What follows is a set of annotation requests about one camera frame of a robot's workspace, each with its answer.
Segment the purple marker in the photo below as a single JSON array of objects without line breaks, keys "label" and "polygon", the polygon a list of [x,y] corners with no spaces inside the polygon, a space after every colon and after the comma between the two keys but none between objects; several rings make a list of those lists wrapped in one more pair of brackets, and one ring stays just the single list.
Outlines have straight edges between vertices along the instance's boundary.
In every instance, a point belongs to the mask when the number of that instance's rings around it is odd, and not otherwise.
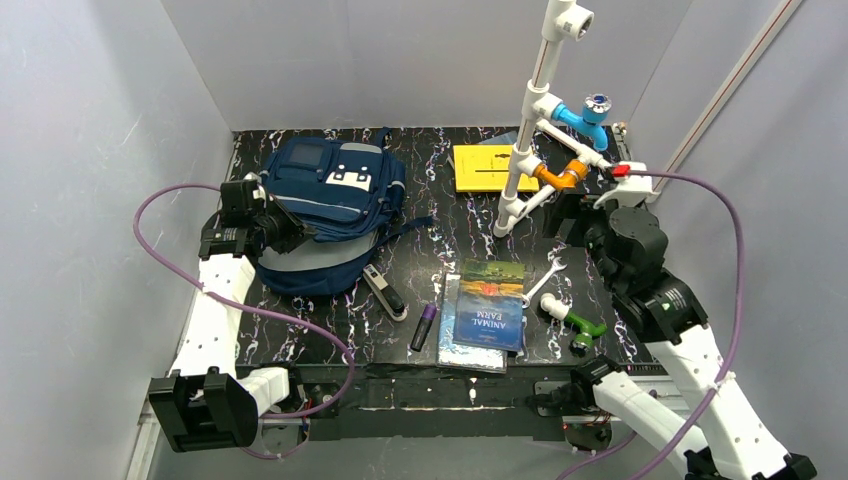
[{"label": "purple marker", "polygon": [[430,333],[430,327],[433,325],[433,319],[436,318],[436,313],[439,311],[432,303],[424,307],[424,313],[421,314],[421,320],[418,320],[418,326],[415,328],[415,335],[412,336],[412,343],[409,348],[420,352],[424,348],[424,341],[427,340],[427,334]]}]

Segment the orange pipe fitting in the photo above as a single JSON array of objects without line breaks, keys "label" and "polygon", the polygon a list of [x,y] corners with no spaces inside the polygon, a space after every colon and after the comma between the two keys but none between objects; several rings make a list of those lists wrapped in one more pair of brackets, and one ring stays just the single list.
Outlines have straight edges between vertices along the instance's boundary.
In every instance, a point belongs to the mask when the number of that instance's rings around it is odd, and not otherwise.
[{"label": "orange pipe fitting", "polygon": [[574,188],[589,174],[589,167],[577,160],[568,162],[561,176],[551,173],[544,164],[540,164],[533,172],[533,176],[554,187],[557,191],[565,188]]}]

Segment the silver wrench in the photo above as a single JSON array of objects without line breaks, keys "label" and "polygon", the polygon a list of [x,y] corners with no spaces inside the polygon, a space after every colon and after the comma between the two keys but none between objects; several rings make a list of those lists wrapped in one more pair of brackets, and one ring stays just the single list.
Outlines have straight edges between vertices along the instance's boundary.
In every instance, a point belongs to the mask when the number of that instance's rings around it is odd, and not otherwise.
[{"label": "silver wrench", "polygon": [[528,308],[530,306],[530,300],[533,298],[534,295],[539,292],[542,286],[545,285],[545,282],[550,280],[556,272],[565,270],[565,267],[566,265],[560,263],[559,257],[554,257],[554,262],[551,265],[551,269],[548,270],[548,273],[546,273],[542,278],[540,278],[539,281],[536,282],[536,285],[533,285],[533,288],[531,288],[526,295],[521,296],[521,307]]}]

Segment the blue valve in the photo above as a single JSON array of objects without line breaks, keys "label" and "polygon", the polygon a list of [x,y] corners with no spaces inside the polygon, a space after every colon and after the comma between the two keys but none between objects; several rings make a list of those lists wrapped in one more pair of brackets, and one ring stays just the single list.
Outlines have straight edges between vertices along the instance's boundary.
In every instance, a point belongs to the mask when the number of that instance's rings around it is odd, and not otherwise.
[{"label": "blue valve", "polygon": [[593,148],[603,152],[609,146],[609,141],[601,122],[607,118],[610,107],[612,107],[612,104],[609,97],[595,94],[587,97],[583,102],[582,117],[569,110],[564,103],[560,103],[551,114],[551,119],[562,122],[577,130],[580,134],[591,138]]}]

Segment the book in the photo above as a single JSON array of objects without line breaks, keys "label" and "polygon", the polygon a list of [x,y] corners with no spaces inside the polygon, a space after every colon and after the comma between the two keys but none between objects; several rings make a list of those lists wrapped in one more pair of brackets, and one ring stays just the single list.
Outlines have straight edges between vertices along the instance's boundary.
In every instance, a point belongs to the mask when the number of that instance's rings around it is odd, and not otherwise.
[{"label": "book", "polygon": [[461,345],[521,350],[524,265],[468,260],[462,265],[453,339]]},{"label": "book", "polygon": [[443,367],[505,373],[506,352],[494,348],[458,345],[453,341],[460,275],[448,273],[442,288],[442,317],[439,321],[439,350],[436,363]]},{"label": "book", "polygon": [[[509,174],[512,145],[454,145],[457,192],[500,192]],[[519,192],[538,192],[539,179],[522,174]]]}]

